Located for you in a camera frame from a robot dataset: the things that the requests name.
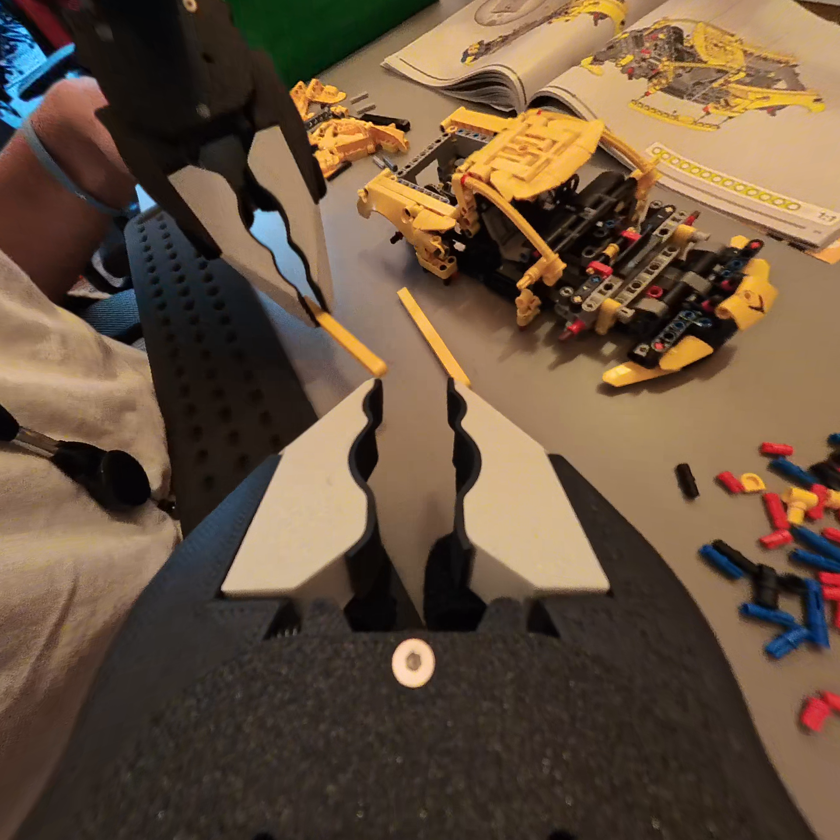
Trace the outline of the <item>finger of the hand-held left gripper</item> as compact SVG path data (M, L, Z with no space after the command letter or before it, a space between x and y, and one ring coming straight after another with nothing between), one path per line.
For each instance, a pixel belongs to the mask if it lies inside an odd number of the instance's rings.
M222 258L255 288L265 292L290 315L318 326L305 298L279 270L275 258L246 228L233 187L213 171L188 165L169 175L169 183L203 224Z
M319 202L325 182L305 129L273 125L256 132L249 171L283 216L287 242L299 257L311 296L333 308L333 278Z

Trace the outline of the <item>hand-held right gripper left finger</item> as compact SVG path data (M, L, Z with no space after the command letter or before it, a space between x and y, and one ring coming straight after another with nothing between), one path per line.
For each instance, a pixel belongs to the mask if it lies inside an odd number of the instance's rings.
M370 379L280 453L221 586L227 598L329 600L384 623L384 545L370 478L382 380Z

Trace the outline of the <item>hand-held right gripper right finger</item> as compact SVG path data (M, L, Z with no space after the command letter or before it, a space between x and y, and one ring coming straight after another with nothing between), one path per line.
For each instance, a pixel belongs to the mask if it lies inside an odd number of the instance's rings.
M606 573L550 453L463 382L447 382L454 436L448 568L458 593L488 605L604 595Z

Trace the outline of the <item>long yellow brick beam assembly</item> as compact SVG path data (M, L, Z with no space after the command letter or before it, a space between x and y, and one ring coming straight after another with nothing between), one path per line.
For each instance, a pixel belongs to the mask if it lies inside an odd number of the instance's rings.
M309 297L305 297L305 302L318 326L368 373L376 378L382 378L387 374L388 367L382 358L357 339L334 316L322 309L317 302Z

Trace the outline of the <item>long yellow brick beam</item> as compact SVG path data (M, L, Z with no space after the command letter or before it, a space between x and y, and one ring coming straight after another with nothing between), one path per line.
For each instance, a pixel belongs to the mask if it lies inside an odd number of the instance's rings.
M402 303L406 314L412 320L416 329L423 336L429 349L434 354L437 362L447 373L448 377L466 387L471 387L468 375L462 366L457 362L451 350L441 338L440 334L435 329L425 312L420 308L411 291L406 287L403 287L399 289L396 294L399 301Z

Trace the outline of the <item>yellow black brick car model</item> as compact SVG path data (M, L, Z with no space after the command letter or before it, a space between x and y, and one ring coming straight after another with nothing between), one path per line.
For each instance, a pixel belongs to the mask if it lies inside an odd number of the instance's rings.
M712 356L778 297L762 240L702 248L698 212L651 199L658 178L603 121L459 108L422 153L364 185L357 209L444 284L467 274L512 301L521 330L550 315L561 341L627 338L602 377L624 387Z

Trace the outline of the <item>person's left forearm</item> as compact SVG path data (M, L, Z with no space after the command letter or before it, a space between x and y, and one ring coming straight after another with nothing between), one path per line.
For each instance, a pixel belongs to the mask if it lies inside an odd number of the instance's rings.
M91 77L47 90L28 125L72 186L47 169L18 129L1 157L1 248L48 299L76 284L137 181L98 118L108 105Z

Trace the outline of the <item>grey desk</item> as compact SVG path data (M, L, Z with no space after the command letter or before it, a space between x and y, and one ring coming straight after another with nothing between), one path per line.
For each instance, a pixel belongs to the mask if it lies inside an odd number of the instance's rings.
M383 542L415 608L436 538L452 527L453 439L445 416L445 372L397 298L408 287L476 392L550 452L567 458L657 550L713 627L772 762L820 838L838 838L837 720L803 732L802 700L838 689L838 647L780 665L762 657L769 637L738 614L747 587L700 562L697 550L724 539L750 556L767 525L755 497L729 497L719 471L757 472L762 441L792 445L802 466L826 455L838 432L838 265L768 240L763 256L780 291L771 314L684 374L614 390L602 373L620 361L616 342L590 335L560 342L552 323L519 331L512 306L460 276L448 287L424 273L392 227L356 210L357 191L378 172L356 162L321 203L335 305L349 331L388 364L380 463L371 484ZM678 463L700 495L683 498Z

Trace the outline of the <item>pile of yellow brick parts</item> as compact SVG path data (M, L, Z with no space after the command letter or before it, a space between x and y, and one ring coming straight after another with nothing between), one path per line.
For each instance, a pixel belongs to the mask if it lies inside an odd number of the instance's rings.
M303 121L314 157L326 181L347 171L351 165L379 152L405 153L409 132L377 127L353 115L357 105L373 103L369 98L349 104L345 91L318 78L300 80L290 90Z

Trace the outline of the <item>green storage bin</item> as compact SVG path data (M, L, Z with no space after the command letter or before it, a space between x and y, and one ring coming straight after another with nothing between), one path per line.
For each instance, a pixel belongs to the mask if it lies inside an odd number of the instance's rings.
M432 1L229 1L253 49L265 51L287 88L309 81L390 32Z

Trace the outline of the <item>light blue wristband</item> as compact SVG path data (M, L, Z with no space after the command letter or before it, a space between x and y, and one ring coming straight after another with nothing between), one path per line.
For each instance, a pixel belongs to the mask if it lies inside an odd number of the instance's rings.
M37 134L30 116L21 123L17 131L24 138L27 147L43 170L45 170L45 172L47 172L59 186L74 197L80 199L100 214L104 214L111 218L130 217L133 213L139 211L140 205L136 194L133 194L132 198L126 204L121 206L111 206L99 201L95 196L84 190L75 181L73 181L44 146L42 140Z

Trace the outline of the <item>light grey garment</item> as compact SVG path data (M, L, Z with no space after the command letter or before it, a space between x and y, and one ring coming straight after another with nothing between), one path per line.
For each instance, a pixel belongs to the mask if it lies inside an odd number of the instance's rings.
M145 354L58 307L5 255L1 391L22 425L127 452L153 492L168 490ZM155 505L112 515L46 459L2 445L2 838L39 798L106 647L179 537Z

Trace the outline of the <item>pile of small brick pins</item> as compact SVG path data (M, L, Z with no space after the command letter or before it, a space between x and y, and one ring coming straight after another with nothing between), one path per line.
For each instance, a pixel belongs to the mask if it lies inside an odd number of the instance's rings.
M761 654L773 665L838 648L838 432L827 436L826 446L825 456L804 466L792 445L762 441L763 465L784 486L769 486L768 477L755 471L724 469L712 478L729 497L755 497L767 528L754 540L754 556L711 539L701 544L698 558L720 577L747 586L738 614L770 633Z

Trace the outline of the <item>open instruction booklet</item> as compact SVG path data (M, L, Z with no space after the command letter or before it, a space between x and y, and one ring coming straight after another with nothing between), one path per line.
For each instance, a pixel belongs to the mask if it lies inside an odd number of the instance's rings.
M797 2L472 2L382 65L601 120L663 186L838 263L839 27Z

